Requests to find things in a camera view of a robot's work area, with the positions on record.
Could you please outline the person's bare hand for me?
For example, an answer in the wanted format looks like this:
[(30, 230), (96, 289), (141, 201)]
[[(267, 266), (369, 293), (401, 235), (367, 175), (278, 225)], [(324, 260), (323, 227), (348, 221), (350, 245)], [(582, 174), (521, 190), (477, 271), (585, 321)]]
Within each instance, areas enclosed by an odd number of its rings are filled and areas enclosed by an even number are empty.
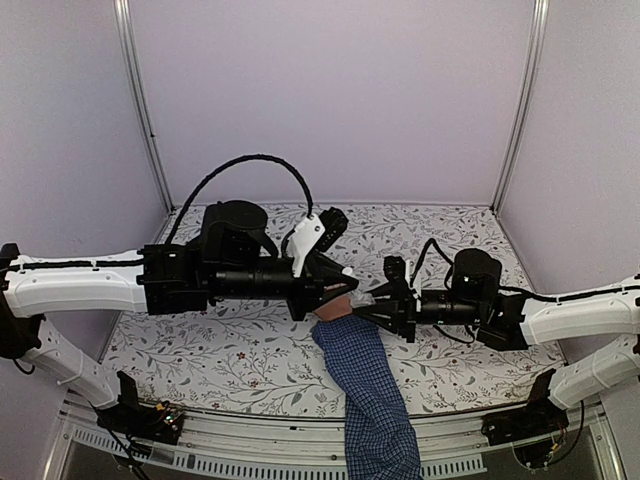
[(321, 322), (332, 322), (353, 313), (351, 297), (339, 296), (315, 310), (314, 314)]

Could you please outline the clear nail polish bottle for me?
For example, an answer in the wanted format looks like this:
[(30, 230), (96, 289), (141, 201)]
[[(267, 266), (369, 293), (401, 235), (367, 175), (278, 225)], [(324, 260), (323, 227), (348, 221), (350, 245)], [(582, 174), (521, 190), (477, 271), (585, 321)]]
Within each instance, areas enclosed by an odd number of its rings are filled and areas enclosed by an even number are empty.
[(371, 306), (375, 303), (375, 298), (367, 292), (352, 291), (348, 294), (348, 297), (353, 310)]

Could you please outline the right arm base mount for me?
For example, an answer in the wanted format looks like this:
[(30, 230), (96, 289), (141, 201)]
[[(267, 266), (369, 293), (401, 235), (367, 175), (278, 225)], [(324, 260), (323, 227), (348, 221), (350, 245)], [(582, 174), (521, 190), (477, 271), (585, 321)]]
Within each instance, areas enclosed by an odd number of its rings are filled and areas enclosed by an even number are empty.
[(569, 426), (565, 408), (551, 402), (550, 383), (556, 373), (551, 369), (538, 375), (524, 406), (489, 413), (482, 417), (481, 433), (491, 446), (548, 434)]

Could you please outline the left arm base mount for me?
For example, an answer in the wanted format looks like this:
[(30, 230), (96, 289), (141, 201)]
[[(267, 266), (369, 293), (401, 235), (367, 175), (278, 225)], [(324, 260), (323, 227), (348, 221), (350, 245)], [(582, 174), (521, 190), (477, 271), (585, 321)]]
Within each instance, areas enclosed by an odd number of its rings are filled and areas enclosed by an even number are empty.
[(98, 409), (98, 425), (132, 438), (177, 445), (184, 425), (184, 410), (168, 400), (143, 405), (136, 382), (123, 371), (117, 372), (120, 393), (114, 406)]

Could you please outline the blue checkered sleeve forearm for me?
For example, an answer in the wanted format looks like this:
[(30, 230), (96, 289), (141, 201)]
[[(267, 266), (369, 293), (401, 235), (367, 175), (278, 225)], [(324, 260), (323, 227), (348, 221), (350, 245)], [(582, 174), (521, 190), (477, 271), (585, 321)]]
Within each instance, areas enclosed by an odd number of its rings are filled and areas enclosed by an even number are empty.
[(355, 315), (319, 322), (312, 337), (345, 394), (344, 449), (350, 479), (420, 479), (417, 437), (378, 328)]

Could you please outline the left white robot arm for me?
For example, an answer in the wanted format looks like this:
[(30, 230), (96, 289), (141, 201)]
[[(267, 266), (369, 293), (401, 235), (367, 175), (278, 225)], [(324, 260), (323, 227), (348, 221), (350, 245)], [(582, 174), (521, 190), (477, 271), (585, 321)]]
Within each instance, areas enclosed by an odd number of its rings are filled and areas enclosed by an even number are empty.
[(168, 315), (202, 312), (226, 299), (275, 299), (295, 321), (353, 291), (347, 267), (326, 256), (344, 233), (336, 208), (305, 217), (281, 245), (266, 211), (234, 200), (207, 207), (199, 234), (111, 256), (49, 260), (1, 249), (1, 355), (52, 374), (128, 434), (148, 426), (135, 382), (105, 369), (48, 325), (51, 312), (111, 310)]

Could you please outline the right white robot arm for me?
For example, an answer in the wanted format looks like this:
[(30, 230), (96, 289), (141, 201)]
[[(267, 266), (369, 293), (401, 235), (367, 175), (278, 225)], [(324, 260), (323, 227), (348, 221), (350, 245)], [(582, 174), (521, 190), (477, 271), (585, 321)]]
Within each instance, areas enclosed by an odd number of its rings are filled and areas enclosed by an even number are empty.
[(578, 362), (539, 375), (530, 404), (517, 415), (517, 427), (537, 436), (552, 424), (556, 409), (639, 374), (639, 278), (592, 290), (541, 295), (501, 283), (502, 264), (477, 248), (447, 261), (441, 290), (421, 286), (419, 266), (397, 256), (384, 260), (385, 284), (355, 313), (413, 342), (417, 326), (467, 326), (476, 341), (496, 351), (520, 351), (574, 337), (604, 334), (615, 340)]

